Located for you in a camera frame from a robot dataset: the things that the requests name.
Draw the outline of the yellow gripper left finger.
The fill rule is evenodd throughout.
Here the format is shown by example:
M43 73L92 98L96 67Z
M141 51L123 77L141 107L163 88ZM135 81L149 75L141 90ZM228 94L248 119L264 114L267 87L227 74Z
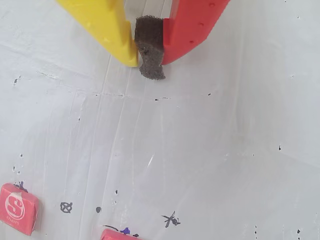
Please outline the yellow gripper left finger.
M59 0L58 3L113 57L137 67L139 56L122 0Z

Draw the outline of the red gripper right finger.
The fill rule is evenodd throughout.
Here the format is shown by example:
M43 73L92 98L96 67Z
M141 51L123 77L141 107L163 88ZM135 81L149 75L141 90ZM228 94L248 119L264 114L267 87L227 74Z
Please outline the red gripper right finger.
M173 63L204 42L229 0L174 0L168 18L136 19L134 42L142 58L139 71L151 80L166 78L163 66Z

